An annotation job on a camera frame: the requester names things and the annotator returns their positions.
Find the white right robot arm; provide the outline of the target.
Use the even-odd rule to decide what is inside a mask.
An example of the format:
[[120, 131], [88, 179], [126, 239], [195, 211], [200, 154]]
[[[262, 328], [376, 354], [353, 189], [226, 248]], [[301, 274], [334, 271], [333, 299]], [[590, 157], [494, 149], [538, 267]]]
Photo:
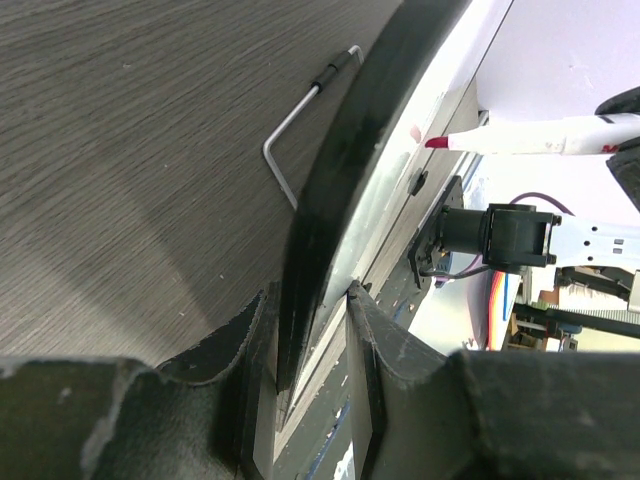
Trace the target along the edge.
[[[434, 137], [430, 149], [487, 155], [604, 155], [610, 173], [633, 204], [639, 202], [639, 91], [603, 102], [590, 116], [485, 125]], [[567, 213], [517, 203], [468, 210], [440, 203], [408, 253], [414, 281], [451, 280], [436, 268], [440, 252], [481, 258], [481, 271], [518, 274], [526, 267], [637, 268], [636, 227], [588, 222]]]

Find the white whiteboard black frame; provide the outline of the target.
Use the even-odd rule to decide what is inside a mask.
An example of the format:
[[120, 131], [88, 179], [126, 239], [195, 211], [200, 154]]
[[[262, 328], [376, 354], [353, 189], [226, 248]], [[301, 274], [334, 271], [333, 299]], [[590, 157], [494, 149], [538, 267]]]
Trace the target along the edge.
[[507, 1], [403, 1], [373, 42], [297, 200], [280, 303], [278, 390], [289, 412], [309, 349], [386, 236], [385, 208], [424, 134], [462, 97]]

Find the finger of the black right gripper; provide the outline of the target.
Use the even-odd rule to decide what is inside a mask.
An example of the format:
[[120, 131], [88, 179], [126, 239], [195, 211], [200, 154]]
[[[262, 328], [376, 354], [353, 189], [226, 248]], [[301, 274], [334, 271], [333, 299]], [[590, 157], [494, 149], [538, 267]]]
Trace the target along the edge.
[[[639, 113], [640, 87], [621, 92], [603, 103], [595, 110], [596, 115]], [[606, 165], [612, 176], [631, 201], [637, 211], [640, 210], [640, 150], [639, 136], [621, 144]]]

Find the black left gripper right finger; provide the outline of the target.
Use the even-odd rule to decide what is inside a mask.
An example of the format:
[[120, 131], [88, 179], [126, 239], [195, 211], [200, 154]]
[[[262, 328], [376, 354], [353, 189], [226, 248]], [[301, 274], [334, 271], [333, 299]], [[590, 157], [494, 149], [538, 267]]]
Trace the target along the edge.
[[639, 358], [461, 350], [443, 356], [364, 287], [347, 299], [360, 479], [635, 479]]

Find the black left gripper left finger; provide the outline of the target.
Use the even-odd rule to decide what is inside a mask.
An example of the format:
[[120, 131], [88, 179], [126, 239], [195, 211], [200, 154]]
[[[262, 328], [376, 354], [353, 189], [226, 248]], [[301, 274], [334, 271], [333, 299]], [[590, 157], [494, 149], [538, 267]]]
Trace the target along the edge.
[[280, 287], [150, 367], [124, 357], [5, 356], [5, 479], [268, 479]]

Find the white marker purple cap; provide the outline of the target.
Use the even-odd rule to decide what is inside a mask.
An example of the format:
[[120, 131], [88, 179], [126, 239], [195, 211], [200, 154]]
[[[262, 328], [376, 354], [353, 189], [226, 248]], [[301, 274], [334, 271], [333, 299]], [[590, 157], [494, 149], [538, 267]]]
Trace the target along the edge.
[[483, 125], [431, 138], [425, 146], [481, 155], [598, 155], [638, 136], [639, 115], [619, 113]]

